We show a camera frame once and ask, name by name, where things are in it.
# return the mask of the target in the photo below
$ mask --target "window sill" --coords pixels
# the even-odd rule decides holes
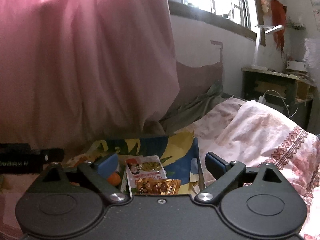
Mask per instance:
[[[212,14],[210,12],[174,1],[169,1],[169,9],[171,15],[202,21],[207,24],[233,32],[252,41],[256,41],[257,34],[255,32],[230,20],[222,18],[221,16],[217,16],[216,14]],[[265,35],[262,35],[260,44],[262,46],[266,46]]]

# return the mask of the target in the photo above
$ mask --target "white desk lamp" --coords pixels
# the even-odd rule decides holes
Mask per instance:
[[[254,51],[254,56],[253,56],[253,64],[252,64],[252,68],[256,68],[256,69],[261,69],[261,70],[267,70],[268,68],[266,67],[261,67],[257,65],[257,61],[258,61],[258,51],[259,51],[259,45],[261,42],[261,35],[262,35],[262,28],[268,29],[266,30],[264,33],[265,34],[271,34],[271,33],[275,33],[278,32],[280,30],[284,29],[283,25],[278,25],[278,26],[270,26],[270,25],[260,25],[258,24],[256,27],[258,27],[258,33],[257,33],[257,39],[256,39],[256,48]]]

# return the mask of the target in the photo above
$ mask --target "cable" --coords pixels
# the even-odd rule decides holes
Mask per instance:
[[[292,117],[292,116],[290,116],[290,113],[289,113],[289,108],[287,107],[287,104],[285,103],[285,101],[283,100],[283,98],[282,98],[282,96],[277,92],[277,91],[275,91],[275,90],[272,90],[272,89],[269,89],[269,90],[267,90],[266,92],[264,92],[264,94],[263,94],[263,98],[264,98],[264,96],[265,96],[265,94],[268,92],[268,91],[273,91],[273,92],[276,92],[279,96],[280,96],[280,98],[282,99],[282,102],[284,103],[284,106],[285,106],[285,108],[287,109],[287,111],[288,111],[288,118],[290,118],[290,117]]]
[[[290,119],[291,117],[293,117],[293,116],[296,114],[296,112],[298,111],[298,108],[299,108],[299,106],[297,106],[296,111],[294,112],[294,114],[293,114],[293,115],[291,115],[291,116],[289,117],[289,119]]]

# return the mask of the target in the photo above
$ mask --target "screw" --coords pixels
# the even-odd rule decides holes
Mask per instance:
[[[167,201],[165,199],[158,199],[157,201],[159,204],[165,204]]]
[[[119,192],[119,193],[113,193],[110,195],[110,199],[113,200],[113,201],[123,201],[126,199],[126,196],[125,194]]]
[[[209,200],[212,200],[213,199],[213,195],[210,194],[210,193],[200,193],[198,195],[198,199],[202,200],[202,201],[209,201]]]

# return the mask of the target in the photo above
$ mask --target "white box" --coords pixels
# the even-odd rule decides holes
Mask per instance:
[[[287,61],[287,68],[307,72],[307,64],[303,63],[303,62],[288,60]]]

